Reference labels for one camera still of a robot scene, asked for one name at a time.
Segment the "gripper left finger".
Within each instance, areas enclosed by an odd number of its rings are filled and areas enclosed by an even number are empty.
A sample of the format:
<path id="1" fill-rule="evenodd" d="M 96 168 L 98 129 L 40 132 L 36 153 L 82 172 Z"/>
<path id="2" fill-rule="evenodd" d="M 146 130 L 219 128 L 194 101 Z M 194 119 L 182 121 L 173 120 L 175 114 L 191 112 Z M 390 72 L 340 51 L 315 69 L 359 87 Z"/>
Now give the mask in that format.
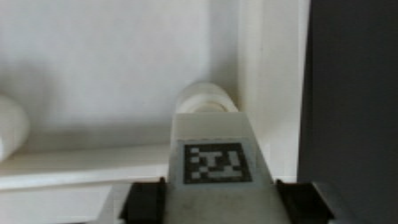
<path id="1" fill-rule="evenodd" d="M 132 185 L 120 215 L 125 224 L 164 224 L 166 193 L 166 178 Z"/>

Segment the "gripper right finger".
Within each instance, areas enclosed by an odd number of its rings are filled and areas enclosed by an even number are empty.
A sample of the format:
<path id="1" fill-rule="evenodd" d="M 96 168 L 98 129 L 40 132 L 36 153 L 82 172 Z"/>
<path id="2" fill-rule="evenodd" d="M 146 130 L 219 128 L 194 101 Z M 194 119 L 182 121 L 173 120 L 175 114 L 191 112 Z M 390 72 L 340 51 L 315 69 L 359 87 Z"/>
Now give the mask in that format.
<path id="1" fill-rule="evenodd" d="M 278 180 L 276 187 L 292 224 L 329 224 L 335 214 L 315 185 Z"/>

